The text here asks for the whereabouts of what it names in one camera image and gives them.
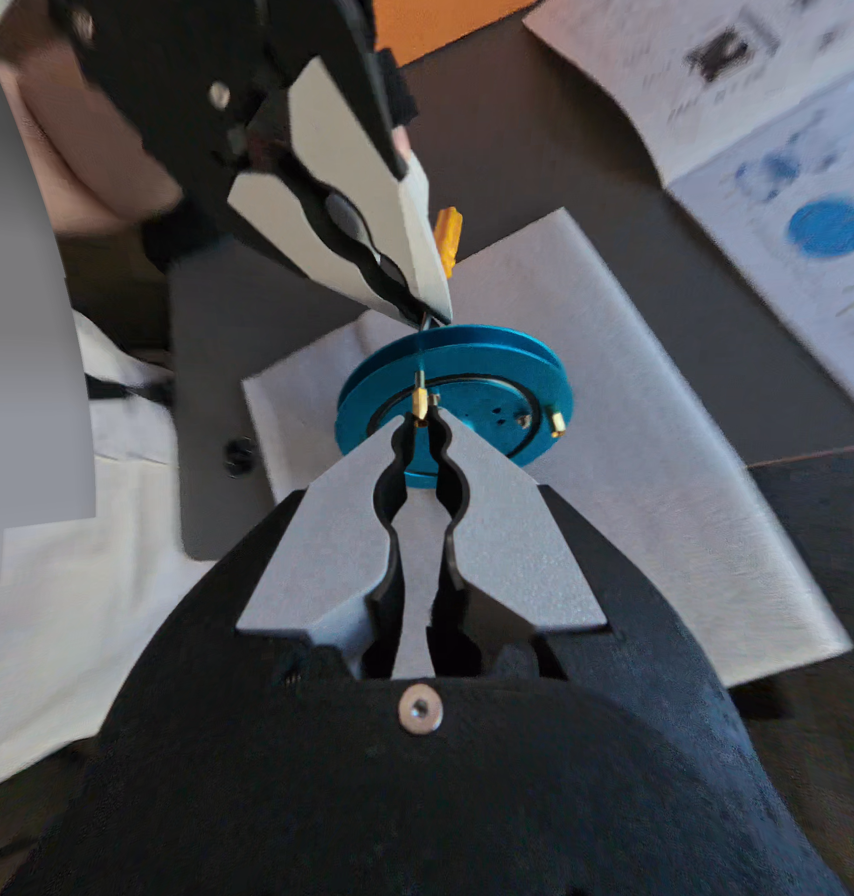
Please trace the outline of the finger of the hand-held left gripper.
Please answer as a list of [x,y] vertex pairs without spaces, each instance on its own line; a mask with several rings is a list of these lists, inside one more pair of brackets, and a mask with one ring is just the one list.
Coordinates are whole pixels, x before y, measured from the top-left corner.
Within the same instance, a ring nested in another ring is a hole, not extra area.
[[355,208],[371,246],[404,275],[410,295],[451,323],[452,303],[429,215],[429,180],[415,155],[397,175],[356,118],[326,64],[313,58],[289,89],[291,145],[303,166]]
[[338,228],[318,201],[302,203],[278,176],[239,174],[228,203],[310,280],[393,319],[421,322],[421,303],[381,269],[375,253]]

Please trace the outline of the orange-handled screwdriver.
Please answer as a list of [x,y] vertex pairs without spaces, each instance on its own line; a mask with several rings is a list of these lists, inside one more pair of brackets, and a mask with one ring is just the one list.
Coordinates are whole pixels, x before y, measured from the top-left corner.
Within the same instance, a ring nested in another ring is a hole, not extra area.
[[437,214],[433,232],[434,241],[444,276],[447,279],[451,279],[455,269],[463,223],[463,215],[454,206],[446,207]]

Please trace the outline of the open instruction booklet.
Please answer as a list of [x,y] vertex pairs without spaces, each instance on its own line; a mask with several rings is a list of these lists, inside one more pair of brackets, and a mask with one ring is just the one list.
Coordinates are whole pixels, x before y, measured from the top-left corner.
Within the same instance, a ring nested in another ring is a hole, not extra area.
[[854,1],[549,1],[523,23],[854,400]]

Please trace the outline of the black chest harness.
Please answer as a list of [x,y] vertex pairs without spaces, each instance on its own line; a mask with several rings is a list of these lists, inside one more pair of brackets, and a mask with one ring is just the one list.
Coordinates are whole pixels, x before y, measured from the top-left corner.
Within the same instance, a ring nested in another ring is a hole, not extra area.
[[140,398],[166,409],[174,407],[174,389],[168,380],[146,385],[124,385],[85,374],[85,388],[90,401]]

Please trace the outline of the orange cardboard box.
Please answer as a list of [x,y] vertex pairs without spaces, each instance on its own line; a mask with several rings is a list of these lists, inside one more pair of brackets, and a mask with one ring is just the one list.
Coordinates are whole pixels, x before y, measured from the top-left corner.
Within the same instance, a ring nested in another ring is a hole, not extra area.
[[376,44],[405,65],[534,1],[374,1]]

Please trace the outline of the dark grey desk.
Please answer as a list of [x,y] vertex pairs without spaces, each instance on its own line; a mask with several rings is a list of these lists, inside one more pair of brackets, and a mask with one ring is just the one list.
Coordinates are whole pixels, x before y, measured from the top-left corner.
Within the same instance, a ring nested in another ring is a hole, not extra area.
[[633,127],[516,13],[403,67],[466,258],[564,207],[748,466],[854,453],[854,403],[666,194]]

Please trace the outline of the blue round metal base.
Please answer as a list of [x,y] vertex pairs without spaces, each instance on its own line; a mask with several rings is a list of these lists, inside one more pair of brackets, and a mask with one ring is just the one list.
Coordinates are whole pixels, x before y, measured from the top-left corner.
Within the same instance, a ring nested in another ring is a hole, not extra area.
[[342,454],[411,410],[419,369],[441,409],[520,467],[558,440],[549,433],[549,407],[561,410],[567,425],[573,417],[575,400],[565,367],[544,343],[503,327],[439,327],[388,343],[348,377],[334,423]]

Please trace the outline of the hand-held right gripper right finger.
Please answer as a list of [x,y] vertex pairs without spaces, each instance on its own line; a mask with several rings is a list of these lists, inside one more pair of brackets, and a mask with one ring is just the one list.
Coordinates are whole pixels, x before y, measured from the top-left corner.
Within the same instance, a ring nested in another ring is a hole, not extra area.
[[450,518],[426,635],[438,677],[486,675],[507,647],[608,619],[539,484],[449,411],[428,415]]

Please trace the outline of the person's left hand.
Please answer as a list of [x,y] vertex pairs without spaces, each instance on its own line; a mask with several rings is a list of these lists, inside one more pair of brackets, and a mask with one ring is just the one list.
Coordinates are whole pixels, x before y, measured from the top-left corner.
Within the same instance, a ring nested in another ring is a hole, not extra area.
[[0,58],[0,84],[56,235],[112,234],[181,201],[181,188],[85,79],[67,43],[15,63]]

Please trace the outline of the white foam sheet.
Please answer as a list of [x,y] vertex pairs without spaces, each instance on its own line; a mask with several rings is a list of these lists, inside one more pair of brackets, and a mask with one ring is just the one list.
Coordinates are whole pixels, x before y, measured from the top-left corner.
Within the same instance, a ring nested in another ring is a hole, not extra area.
[[[562,361],[573,417],[548,452],[520,468],[650,580],[724,686],[851,650],[743,463],[568,212],[468,259],[452,288],[459,325],[521,331]],[[277,501],[305,493],[347,455],[334,438],[344,383],[371,354],[411,334],[369,311],[244,383]],[[410,558],[426,558],[405,562],[410,635],[395,678],[435,670],[425,634],[414,631],[427,624],[449,522],[427,432],[413,433],[414,509],[401,516],[402,538]]]

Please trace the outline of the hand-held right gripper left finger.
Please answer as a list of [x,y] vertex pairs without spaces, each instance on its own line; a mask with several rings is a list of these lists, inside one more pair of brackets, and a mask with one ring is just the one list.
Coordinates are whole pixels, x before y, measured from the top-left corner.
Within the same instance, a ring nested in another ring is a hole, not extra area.
[[387,678],[405,586],[395,518],[406,499],[409,416],[396,417],[305,490],[236,628],[339,651],[354,678]]

